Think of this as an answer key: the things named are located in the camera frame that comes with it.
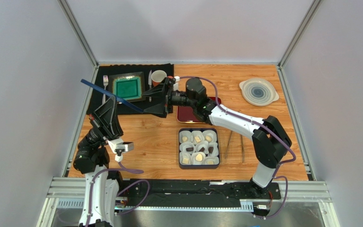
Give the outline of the white rounded chocolate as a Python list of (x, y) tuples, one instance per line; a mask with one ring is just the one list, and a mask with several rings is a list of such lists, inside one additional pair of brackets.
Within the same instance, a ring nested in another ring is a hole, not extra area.
[(196, 161), (198, 161), (198, 162), (201, 162), (201, 161), (202, 161), (202, 159), (203, 159), (203, 157), (202, 157), (202, 155), (201, 155), (201, 154), (199, 154), (199, 155), (197, 155), (197, 156), (195, 157), (195, 160), (196, 160)]

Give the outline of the metal serving tongs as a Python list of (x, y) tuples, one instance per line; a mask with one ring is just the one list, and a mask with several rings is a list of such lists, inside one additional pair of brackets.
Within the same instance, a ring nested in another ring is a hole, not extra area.
[(245, 162), (245, 147), (244, 147), (244, 138), (242, 135), (238, 135), (238, 140), (235, 141), (233, 139), (234, 135), (236, 133), (233, 131), (230, 131), (229, 136), (228, 136), (228, 140), (227, 140), (227, 145), (226, 145), (226, 149), (225, 149), (225, 153), (224, 153), (224, 159), (228, 158), (229, 152), (232, 150), (237, 150), (238, 148), (240, 149), (240, 155), (241, 155), (241, 162), (244, 163)]

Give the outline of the white bar chocolate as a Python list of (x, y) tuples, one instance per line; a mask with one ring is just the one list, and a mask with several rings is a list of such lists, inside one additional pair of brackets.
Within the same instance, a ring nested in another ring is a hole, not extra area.
[(201, 139), (199, 136), (194, 136), (194, 140), (197, 142), (197, 143), (200, 143), (201, 142)]

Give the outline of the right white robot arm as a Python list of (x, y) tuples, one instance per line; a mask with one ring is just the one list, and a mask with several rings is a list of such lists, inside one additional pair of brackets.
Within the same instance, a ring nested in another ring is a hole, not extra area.
[(251, 117), (231, 110), (217, 100), (208, 97), (203, 78), (187, 76), (185, 90), (175, 88), (179, 77), (164, 78), (158, 85), (143, 92), (143, 97), (152, 97), (158, 104), (146, 108), (145, 113), (159, 117), (167, 116), (171, 106), (189, 106), (201, 122), (219, 126), (249, 138), (258, 160), (257, 169), (250, 182), (254, 188), (268, 188), (287, 152), (292, 153), (292, 142), (279, 120), (274, 116), (266, 119)]

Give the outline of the navy box lid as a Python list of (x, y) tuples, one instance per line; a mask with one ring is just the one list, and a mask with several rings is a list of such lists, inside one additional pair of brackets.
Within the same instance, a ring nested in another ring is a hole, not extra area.
[(96, 90), (96, 91), (100, 92), (101, 94), (103, 94), (105, 96), (114, 97), (116, 101), (121, 102), (122, 104), (126, 105), (128, 108), (131, 108), (131, 109), (133, 109), (133, 110), (135, 110), (135, 111), (137, 111), (139, 113), (143, 113), (144, 112), (141, 108), (133, 105), (132, 103), (126, 101), (125, 99), (123, 99), (123, 98), (121, 98), (119, 96), (116, 96), (113, 93), (110, 93), (109, 91), (107, 91), (107, 90), (105, 90), (105, 89), (103, 89), (103, 88), (101, 88), (101, 87), (99, 87), (99, 86), (97, 86), (97, 85), (95, 85), (95, 84), (93, 84), (93, 83), (85, 80), (85, 79), (81, 79), (80, 82), (83, 83), (83, 84), (85, 84), (85, 85), (87, 85), (87, 86), (89, 86), (93, 90)]

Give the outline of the dark leaf chocolate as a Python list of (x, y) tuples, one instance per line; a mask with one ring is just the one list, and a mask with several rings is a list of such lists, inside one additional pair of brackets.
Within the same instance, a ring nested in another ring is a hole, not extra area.
[(209, 147), (209, 148), (208, 148), (208, 152), (209, 152), (209, 154), (212, 154), (212, 153), (213, 153), (213, 150), (214, 150), (214, 147)]

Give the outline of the white oval chocolate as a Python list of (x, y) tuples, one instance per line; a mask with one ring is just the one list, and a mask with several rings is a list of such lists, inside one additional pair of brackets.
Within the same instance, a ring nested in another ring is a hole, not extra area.
[(211, 136), (207, 135), (207, 136), (205, 136), (205, 140), (208, 142), (211, 142), (213, 139)]

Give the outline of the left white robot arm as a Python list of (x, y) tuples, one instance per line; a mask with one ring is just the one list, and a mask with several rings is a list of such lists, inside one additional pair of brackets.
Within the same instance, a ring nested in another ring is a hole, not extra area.
[(109, 98), (89, 116), (92, 129), (78, 143), (73, 167), (85, 176), (86, 190), (80, 227), (112, 227), (119, 184), (108, 179), (109, 154), (122, 144), (123, 131), (118, 123), (117, 100)]

